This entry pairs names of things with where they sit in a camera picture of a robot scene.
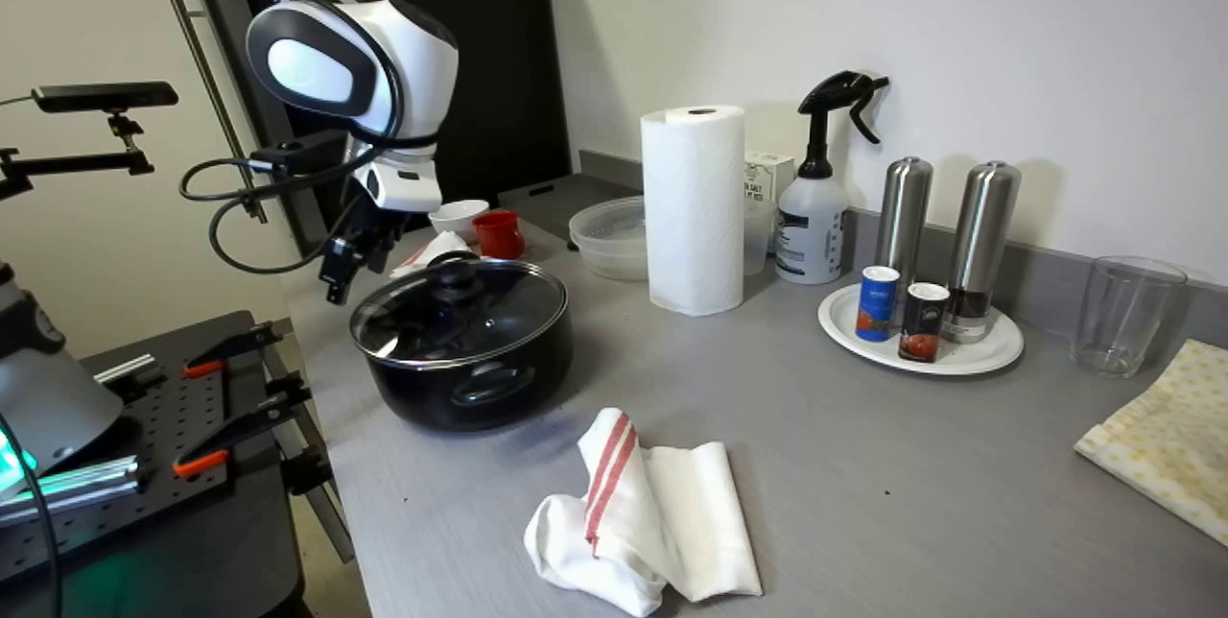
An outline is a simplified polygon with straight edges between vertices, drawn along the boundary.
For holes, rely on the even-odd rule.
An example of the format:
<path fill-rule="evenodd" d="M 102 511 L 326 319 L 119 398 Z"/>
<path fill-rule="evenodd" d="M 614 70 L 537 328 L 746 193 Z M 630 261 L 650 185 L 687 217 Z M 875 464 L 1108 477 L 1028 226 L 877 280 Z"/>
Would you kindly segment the clear plastic bowl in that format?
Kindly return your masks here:
<path fill-rule="evenodd" d="M 596 275 L 623 281 L 648 278 L 648 241 L 642 197 L 605 200 L 571 216 L 569 240 Z"/>

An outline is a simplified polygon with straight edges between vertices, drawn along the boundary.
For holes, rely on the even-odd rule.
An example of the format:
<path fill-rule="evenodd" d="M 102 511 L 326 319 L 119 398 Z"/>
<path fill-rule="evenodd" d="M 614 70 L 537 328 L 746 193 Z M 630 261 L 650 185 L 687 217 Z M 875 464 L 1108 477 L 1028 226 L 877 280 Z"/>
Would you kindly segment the dark spice shaker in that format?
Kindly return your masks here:
<path fill-rule="evenodd" d="M 903 333 L 896 346 L 900 359 L 926 364 L 937 360 L 948 303 L 949 290 L 938 284 L 912 283 L 907 286 Z"/>

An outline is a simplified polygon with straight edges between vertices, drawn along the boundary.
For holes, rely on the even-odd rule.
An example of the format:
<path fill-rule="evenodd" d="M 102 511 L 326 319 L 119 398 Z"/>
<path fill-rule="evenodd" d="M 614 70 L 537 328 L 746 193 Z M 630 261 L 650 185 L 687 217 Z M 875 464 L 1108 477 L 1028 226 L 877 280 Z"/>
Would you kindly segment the black pot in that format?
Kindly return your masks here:
<path fill-rule="evenodd" d="M 564 317 L 553 328 L 494 358 L 445 369 L 403 369 L 363 354 L 395 417 L 445 432 L 478 432 L 527 417 L 556 394 L 572 355 L 569 295 Z"/>

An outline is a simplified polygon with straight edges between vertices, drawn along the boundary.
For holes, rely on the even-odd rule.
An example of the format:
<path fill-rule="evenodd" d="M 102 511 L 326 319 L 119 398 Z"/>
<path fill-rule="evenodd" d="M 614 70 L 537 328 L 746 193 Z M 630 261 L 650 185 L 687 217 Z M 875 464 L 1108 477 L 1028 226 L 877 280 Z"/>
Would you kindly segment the blue spice shaker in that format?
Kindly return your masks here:
<path fill-rule="evenodd" d="M 890 267 L 874 265 L 862 270 L 855 324 L 857 338 L 885 342 L 893 337 L 893 316 L 900 280 L 900 273 Z"/>

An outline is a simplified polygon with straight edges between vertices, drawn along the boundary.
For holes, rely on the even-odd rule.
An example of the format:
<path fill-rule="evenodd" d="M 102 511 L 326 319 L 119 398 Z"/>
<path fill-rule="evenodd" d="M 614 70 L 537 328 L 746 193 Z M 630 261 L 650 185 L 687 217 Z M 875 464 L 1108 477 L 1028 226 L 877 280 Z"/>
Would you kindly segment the small white bowl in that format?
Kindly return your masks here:
<path fill-rule="evenodd" d="M 427 220 L 433 225 L 435 233 L 456 233 L 465 244 L 474 246 L 478 243 L 474 220 L 488 211 L 490 211 L 490 205 L 486 200 L 445 201 L 442 206 L 427 215 Z"/>

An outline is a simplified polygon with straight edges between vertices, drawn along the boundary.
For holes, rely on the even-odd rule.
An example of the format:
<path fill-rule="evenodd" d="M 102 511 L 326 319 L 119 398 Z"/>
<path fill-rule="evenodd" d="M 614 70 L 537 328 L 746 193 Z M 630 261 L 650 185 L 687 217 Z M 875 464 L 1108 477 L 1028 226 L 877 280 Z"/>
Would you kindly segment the small white red-striped cloth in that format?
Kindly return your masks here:
<path fill-rule="evenodd" d="M 452 253 L 473 254 L 473 249 L 458 233 L 452 232 L 452 230 L 445 230 L 445 232 L 436 233 L 433 240 L 391 270 L 391 278 L 413 275 L 413 273 L 433 264 L 433 260 L 441 258 L 441 256 Z"/>

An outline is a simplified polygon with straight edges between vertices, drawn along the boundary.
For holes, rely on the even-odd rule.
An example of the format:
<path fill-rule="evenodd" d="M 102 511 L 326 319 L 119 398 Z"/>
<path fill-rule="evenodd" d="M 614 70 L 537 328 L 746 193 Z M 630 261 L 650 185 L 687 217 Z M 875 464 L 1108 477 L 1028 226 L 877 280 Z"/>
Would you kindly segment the white plate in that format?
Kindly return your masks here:
<path fill-rule="evenodd" d="M 977 376 L 1007 369 L 1025 351 L 1025 338 L 1014 319 L 991 308 L 987 334 L 974 344 L 939 342 L 935 362 L 916 362 L 898 356 L 899 334 L 885 342 L 868 342 L 856 337 L 855 321 L 860 306 L 860 284 L 837 289 L 815 308 L 819 326 L 837 346 L 887 369 L 907 370 L 930 376 Z"/>

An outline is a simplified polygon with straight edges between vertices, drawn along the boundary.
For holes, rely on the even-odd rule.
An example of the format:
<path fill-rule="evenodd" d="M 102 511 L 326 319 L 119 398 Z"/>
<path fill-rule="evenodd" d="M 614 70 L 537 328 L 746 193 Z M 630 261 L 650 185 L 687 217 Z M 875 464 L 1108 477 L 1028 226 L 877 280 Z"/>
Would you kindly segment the glass lid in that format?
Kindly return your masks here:
<path fill-rule="evenodd" d="M 377 362 L 445 369 L 530 342 L 564 317 L 567 303 L 565 285 L 527 260 L 449 253 L 361 300 L 349 331 Z"/>

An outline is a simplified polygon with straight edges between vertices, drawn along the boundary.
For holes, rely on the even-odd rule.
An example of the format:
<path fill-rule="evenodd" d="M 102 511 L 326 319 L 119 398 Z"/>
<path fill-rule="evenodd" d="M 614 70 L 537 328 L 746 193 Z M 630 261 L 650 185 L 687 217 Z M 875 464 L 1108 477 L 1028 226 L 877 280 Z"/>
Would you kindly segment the black and orange clamp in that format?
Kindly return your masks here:
<path fill-rule="evenodd" d="M 271 389 L 271 394 L 253 410 L 228 418 L 201 441 L 184 448 L 172 461 L 173 474 L 181 479 L 189 479 L 214 469 L 215 466 L 227 464 L 232 448 L 263 432 L 271 432 L 280 424 L 291 420 L 295 417 L 295 408 L 309 398 L 309 389 L 297 370 L 289 376 L 271 378 L 265 387 Z"/>
<path fill-rule="evenodd" d="M 214 346 L 209 346 L 196 358 L 185 361 L 181 369 L 181 378 L 201 378 L 210 374 L 225 374 L 228 361 L 246 354 L 257 354 L 268 376 L 281 378 L 289 374 L 276 350 L 285 339 L 275 321 L 263 321 L 251 329 L 228 337 Z"/>

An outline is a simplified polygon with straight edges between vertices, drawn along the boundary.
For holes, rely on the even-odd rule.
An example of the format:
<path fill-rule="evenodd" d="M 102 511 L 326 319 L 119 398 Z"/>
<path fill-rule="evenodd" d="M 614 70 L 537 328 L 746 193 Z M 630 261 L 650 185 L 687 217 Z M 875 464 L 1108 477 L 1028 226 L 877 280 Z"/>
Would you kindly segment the white spray bottle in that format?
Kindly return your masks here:
<path fill-rule="evenodd" d="M 799 114 L 810 119 L 804 158 L 777 200 L 775 272 L 791 284 L 829 284 L 842 276 L 842 232 L 849 198 L 835 181 L 828 158 L 829 114 L 849 111 L 849 120 L 865 141 L 880 143 L 862 113 L 890 79 L 845 70 L 817 84 L 801 102 Z"/>

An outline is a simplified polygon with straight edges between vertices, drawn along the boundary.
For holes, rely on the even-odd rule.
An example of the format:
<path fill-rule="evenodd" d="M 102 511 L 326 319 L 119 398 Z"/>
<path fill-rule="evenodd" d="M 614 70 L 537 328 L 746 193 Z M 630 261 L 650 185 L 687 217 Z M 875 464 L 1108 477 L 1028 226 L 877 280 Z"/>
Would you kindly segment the white carton box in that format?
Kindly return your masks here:
<path fill-rule="evenodd" d="M 798 160 L 790 155 L 745 151 L 743 198 L 748 203 L 771 206 L 772 211 L 795 181 Z"/>

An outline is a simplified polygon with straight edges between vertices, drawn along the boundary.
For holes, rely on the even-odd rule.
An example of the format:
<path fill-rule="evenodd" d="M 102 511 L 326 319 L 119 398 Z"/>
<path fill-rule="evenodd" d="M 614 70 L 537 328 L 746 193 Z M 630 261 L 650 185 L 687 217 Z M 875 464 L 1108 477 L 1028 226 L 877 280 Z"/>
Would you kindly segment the yellow patterned cloth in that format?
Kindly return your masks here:
<path fill-rule="evenodd" d="M 1228 548 L 1228 348 L 1184 342 L 1074 452 Z"/>

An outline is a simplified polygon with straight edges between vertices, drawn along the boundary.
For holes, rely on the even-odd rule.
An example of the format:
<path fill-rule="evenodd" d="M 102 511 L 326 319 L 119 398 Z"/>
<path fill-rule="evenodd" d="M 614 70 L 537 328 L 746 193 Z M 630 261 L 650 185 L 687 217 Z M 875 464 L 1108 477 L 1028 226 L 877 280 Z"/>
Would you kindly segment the steel grinder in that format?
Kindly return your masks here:
<path fill-rule="evenodd" d="M 873 264 L 899 274 L 895 316 L 903 313 L 907 286 L 915 281 L 931 186 L 933 166 L 925 158 L 904 157 L 887 167 Z"/>
<path fill-rule="evenodd" d="M 1022 173 L 1005 160 L 979 163 L 966 176 L 942 326 L 949 342 L 971 345 L 989 333 L 991 300 L 1020 181 Z"/>

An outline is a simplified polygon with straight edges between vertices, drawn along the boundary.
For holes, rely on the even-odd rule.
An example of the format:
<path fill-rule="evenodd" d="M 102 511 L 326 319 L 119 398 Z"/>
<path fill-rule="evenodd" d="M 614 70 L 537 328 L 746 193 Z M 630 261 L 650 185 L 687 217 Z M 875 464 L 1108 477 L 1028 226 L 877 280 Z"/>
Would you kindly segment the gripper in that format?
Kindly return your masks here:
<path fill-rule="evenodd" d="M 381 208 L 375 201 L 344 206 L 338 236 L 325 242 L 321 252 L 319 280 L 325 284 L 325 302 L 346 303 L 356 273 L 384 273 L 388 253 L 411 219 L 413 214 Z"/>

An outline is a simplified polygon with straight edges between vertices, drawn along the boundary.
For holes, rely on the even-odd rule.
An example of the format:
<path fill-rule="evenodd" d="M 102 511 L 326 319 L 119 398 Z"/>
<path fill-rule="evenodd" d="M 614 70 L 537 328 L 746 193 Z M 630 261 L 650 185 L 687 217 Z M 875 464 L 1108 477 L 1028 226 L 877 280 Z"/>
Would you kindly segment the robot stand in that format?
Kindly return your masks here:
<path fill-rule="evenodd" d="M 141 455 L 154 484 L 172 484 L 177 448 L 264 398 L 257 354 L 235 358 L 226 376 L 181 382 L 187 360 L 255 326 L 251 311 L 166 331 L 88 356 L 92 370 L 113 369 L 145 354 L 165 378 L 142 403 L 154 408 L 154 434 L 118 424 L 115 456 Z M 293 507 L 271 435 L 236 448 L 228 469 L 181 482 L 171 505 L 154 511 L 138 495 L 106 503 L 134 522 L 112 532 L 106 514 L 56 520 L 64 618 L 309 618 Z"/>

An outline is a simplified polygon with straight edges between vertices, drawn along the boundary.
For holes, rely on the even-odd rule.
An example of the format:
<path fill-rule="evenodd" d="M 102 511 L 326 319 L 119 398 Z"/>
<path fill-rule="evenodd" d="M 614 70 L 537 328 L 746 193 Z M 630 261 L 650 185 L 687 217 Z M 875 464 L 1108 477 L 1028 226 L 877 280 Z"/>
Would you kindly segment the clear plastic cup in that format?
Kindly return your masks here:
<path fill-rule="evenodd" d="M 743 201 L 743 273 L 745 276 L 763 272 L 772 242 L 776 206 L 772 201 Z"/>

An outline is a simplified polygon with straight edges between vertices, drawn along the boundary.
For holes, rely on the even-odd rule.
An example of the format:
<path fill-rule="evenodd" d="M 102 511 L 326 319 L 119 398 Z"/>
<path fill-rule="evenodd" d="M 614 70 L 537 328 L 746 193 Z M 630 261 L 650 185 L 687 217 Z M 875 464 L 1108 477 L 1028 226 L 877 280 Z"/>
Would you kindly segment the dark door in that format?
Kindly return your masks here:
<path fill-rule="evenodd" d="M 456 96 L 433 163 L 445 201 L 483 199 L 570 174 L 571 154 L 550 0 L 404 0 L 437 18 L 460 45 Z M 246 28 L 271 0 L 201 0 L 237 85 L 258 147 L 343 120 L 278 102 L 251 72 Z M 343 206 L 341 186 L 279 198 L 295 244 L 307 253 Z"/>

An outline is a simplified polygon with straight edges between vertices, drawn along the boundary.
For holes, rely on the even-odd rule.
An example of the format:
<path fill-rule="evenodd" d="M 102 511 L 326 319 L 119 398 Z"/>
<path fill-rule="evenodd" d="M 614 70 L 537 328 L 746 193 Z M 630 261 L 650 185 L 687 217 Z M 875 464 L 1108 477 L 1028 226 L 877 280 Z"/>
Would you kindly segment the drinking glass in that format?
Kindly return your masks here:
<path fill-rule="evenodd" d="M 1184 270 L 1142 256 L 1092 260 L 1071 359 L 1102 376 L 1135 376 L 1187 280 Z"/>

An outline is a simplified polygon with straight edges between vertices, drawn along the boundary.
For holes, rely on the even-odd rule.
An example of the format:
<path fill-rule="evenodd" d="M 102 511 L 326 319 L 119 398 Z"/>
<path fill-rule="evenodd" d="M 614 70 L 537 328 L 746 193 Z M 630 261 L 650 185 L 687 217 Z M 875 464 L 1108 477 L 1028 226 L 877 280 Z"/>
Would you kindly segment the paper towel roll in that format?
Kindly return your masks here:
<path fill-rule="evenodd" d="M 650 112 L 640 140 L 650 300 L 688 317 L 740 306 L 744 111 Z"/>

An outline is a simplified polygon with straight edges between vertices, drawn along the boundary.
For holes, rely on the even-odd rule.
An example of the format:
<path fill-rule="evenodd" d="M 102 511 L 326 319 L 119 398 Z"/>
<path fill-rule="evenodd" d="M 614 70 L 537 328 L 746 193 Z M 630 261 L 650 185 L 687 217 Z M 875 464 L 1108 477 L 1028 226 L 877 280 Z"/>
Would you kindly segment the white towel with red stripes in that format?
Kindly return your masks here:
<path fill-rule="evenodd" d="M 631 618 L 650 618 L 667 589 L 690 604 L 763 595 L 725 444 L 646 447 L 628 413 L 605 407 L 578 455 L 583 495 L 546 496 L 523 534 L 544 582 Z"/>

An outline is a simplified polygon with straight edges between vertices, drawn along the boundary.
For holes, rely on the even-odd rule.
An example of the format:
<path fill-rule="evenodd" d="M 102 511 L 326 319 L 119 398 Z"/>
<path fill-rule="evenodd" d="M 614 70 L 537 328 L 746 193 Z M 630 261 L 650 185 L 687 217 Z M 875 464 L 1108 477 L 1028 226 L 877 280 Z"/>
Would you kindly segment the red cup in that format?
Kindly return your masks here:
<path fill-rule="evenodd" d="M 526 254 L 526 237 L 521 232 L 517 213 L 497 208 L 474 217 L 472 224 L 484 258 L 516 260 Z"/>

